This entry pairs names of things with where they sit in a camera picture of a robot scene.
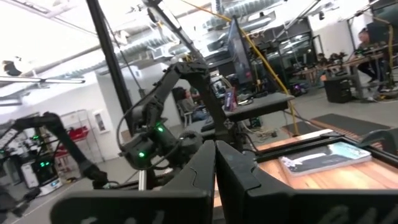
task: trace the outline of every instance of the black post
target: black post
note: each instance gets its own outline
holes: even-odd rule
[[[129,92],[127,91],[126,83],[124,82],[124,78],[118,60],[116,59],[116,56],[114,54],[112,41],[108,34],[108,29],[106,27],[101,6],[98,3],[98,0],[87,0],[87,5],[88,9],[90,10],[91,18],[93,19],[93,23],[98,34],[98,39],[101,44],[102,51],[104,52],[105,55],[106,63],[108,64],[109,72],[111,74],[113,85],[116,89],[116,94],[118,95],[122,111],[123,113],[126,113],[127,110],[132,107],[132,103],[129,96]],[[132,135],[133,134],[132,114],[131,113],[127,114],[125,120],[127,122],[127,127],[129,128],[129,132]]]

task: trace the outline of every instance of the wooden tabletop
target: wooden tabletop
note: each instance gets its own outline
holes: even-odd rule
[[[300,72],[296,72],[294,73],[294,75],[306,75],[306,74],[311,74],[314,72],[317,72],[319,70],[327,70],[327,69],[334,69],[334,68],[341,68],[341,67],[350,67],[350,66],[357,66],[359,64],[362,64],[364,62],[368,62],[370,60],[375,60],[375,59],[379,59],[382,58],[383,54],[376,54],[376,55],[370,55],[367,57],[361,57],[361,58],[356,58],[354,60],[349,60],[348,62],[345,62],[341,65],[327,65],[327,66],[323,66],[323,67],[318,67],[318,68],[310,68],[307,70],[302,70]]]
[[[295,141],[314,138],[329,132],[332,132],[332,130],[324,129],[257,148],[259,150],[267,150]],[[259,167],[294,189],[398,189],[398,169],[374,158],[369,162],[299,177],[292,177],[290,174],[285,173],[278,159],[263,162],[259,164]],[[217,186],[215,190],[214,207],[219,207],[221,206],[221,200],[218,196]]]

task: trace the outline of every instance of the ceiling light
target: ceiling light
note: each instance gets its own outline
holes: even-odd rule
[[[64,79],[64,80],[61,80],[61,79],[48,78],[48,79],[45,79],[44,82],[45,82],[45,83],[84,83],[84,82],[86,82],[86,80],[74,80],[74,79],[70,79],[70,80]]]
[[[0,82],[41,82],[41,78],[0,77]]]

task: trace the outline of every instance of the wooden table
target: wooden table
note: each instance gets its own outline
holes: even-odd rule
[[[343,77],[349,78],[354,83],[354,87],[358,93],[358,98],[365,99],[363,89],[366,89],[369,87],[375,87],[377,85],[374,85],[374,84],[362,85],[361,81],[359,79],[358,69],[356,67],[357,67],[357,65],[360,65],[364,62],[369,62],[371,60],[377,60],[377,59],[383,58],[383,56],[384,56],[383,53],[370,55],[370,56],[350,60],[348,62],[342,63],[341,65],[327,65],[327,66],[322,66],[322,67],[317,67],[317,68],[311,68],[308,70],[303,70],[301,72],[294,73],[294,75],[305,75],[305,79],[307,80],[310,87],[314,88],[314,87],[317,87],[317,84],[318,84],[318,76],[317,76],[318,74],[317,73],[319,71],[321,71],[321,70],[331,71],[331,70],[341,70],[341,69],[348,70],[349,75],[343,75],[340,77],[333,77],[332,75],[330,75],[329,72],[326,72],[325,80],[333,80],[334,78],[343,78]]]
[[[314,138],[329,132],[332,132],[332,130],[324,129],[257,148],[259,150],[267,150],[295,141]],[[290,174],[285,173],[278,159],[263,162],[259,164],[259,167],[294,189],[398,189],[398,169],[377,159],[299,177],[292,177]],[[221,207],[217,189],[218,187],[216,186],[215,208]]]

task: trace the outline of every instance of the black box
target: black box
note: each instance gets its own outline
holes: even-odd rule
[[[326,97],[330,103],[347,103],[353,99],[347,78],[325,80]]]

